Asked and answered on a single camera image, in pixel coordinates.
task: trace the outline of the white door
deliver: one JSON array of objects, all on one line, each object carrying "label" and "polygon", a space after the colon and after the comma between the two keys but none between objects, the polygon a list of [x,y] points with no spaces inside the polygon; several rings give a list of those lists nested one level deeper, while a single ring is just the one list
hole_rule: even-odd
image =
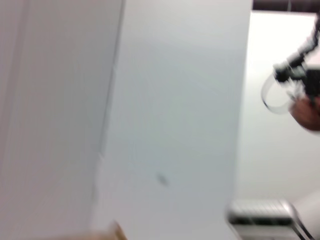
[{"label": "white door", "polygon": [[121,5],[0,1],[0,239],[89,229]]}]

